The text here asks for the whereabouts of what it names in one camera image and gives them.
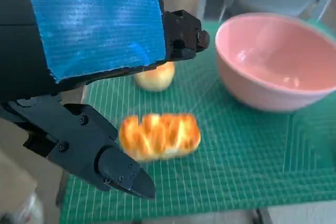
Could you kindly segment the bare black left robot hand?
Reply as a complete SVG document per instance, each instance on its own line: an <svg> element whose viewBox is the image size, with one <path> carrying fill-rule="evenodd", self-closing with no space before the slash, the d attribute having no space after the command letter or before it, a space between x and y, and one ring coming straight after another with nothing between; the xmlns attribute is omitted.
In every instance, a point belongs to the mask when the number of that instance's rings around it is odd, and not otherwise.
<svg viewBox="0 0 336 224"><path fill-rule="evenodd" d="M99 190L147 199L155 185L116 143L117 129L61 93L189 60L209 45L199 19L162 0L1 0L1 117L24 146Z"/></svg>

